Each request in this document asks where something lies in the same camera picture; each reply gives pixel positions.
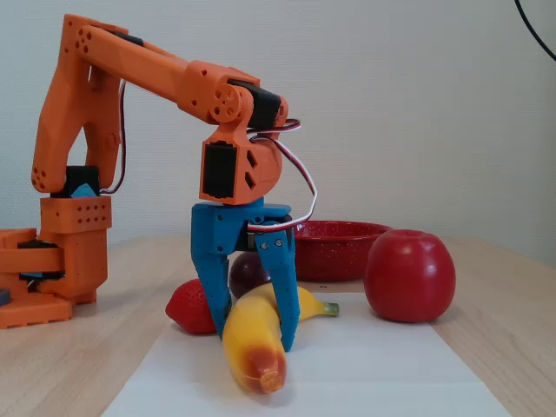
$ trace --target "banana stem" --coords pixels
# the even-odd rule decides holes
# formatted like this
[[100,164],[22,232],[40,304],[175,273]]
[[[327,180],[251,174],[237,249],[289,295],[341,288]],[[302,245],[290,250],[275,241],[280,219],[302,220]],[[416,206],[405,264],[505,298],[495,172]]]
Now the banana stem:
[[338,315],[340,313],[340,305],[337,302],[323,302],[325,315]]

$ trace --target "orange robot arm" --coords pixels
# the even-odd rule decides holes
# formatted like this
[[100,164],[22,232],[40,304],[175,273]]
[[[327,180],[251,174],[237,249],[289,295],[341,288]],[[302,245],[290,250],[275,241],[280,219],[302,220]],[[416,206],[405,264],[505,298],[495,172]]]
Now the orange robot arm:
[[[0,230],[0,290],[11,292],[10,303],[0,305],[0,328],[68,320],[71,307],[93,302],[107,278],[111,197],[99,195],[99,189],[114,180],[122,141],[122,80],[217,126],[202,145],[201,199],[251,203],[280,178],[280,150],[271,141],[250,142],[248,129],[283,126],[288,104],[261,89],[258,78],[230,67],[188,62],[124,28],[66,15],[31,172],[35,189],[51,196],[41,199],[39,236],[34,229]],[[81,129],[87,139],[86,167],[70,170],[68,154]],[[269,136],[276,139],[277,134]],[[95,183],[93,195],[64,198],[75,196],[71,187],[89,182]],[[19,273],[33,279],[35,272],[49,278],[33,281],[33,291]]]
[[[249,203],[277,183],[279,150],[270,143],[252,144],[246,131],[282,126],[288,106],[281,97],[260,89],[258,78],[230,67],[188,62],[130,36],[124,28],[66,15],[58,65],[37,131],[31,173],[37,191],[56,193],[63,188],[68,153],[81,128],[87,138],[86,165],[98,167],[102,189],[110,186],[121,141],[122,79],[219,126],[203,144],[202,199]],[[253,91],[267,93],[274,103],[257,107],[260,100]],[[226,146],[235,149],[235,160],[223,164],[228,169],[222,171],[221,150]]]

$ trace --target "plum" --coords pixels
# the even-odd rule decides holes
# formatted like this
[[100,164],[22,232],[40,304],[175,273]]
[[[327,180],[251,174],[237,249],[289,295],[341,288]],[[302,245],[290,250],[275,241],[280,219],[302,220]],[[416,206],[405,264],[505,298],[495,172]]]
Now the plum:
[[262,268],[261,258],[256,252],[239,255],[229,271],[229,289],[235,298],[270,282],[270,275]]

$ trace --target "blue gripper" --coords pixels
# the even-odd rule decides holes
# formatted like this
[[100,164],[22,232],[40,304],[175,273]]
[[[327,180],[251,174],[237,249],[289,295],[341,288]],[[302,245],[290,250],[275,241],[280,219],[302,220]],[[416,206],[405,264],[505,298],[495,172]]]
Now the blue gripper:
[[231,308],[228,256],[235,251],[257,250],[275,291],[282,345],[286,351],[291,349],[300,315],[293,230],[255,235],[247,232],[248,222],[276,224],[290,210],[286,205],[264,204],[263,199],[241,206],[204,202],[193,207],[191,258],[221,338]]

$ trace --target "red bowl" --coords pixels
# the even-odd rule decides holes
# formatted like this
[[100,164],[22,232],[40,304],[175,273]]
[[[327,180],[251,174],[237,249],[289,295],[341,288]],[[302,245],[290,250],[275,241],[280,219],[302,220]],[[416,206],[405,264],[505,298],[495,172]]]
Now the red bowl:
[[389,226],[362,222],[308,221],[295,228],[299,281],[342,282],[365,274],[368,251]]

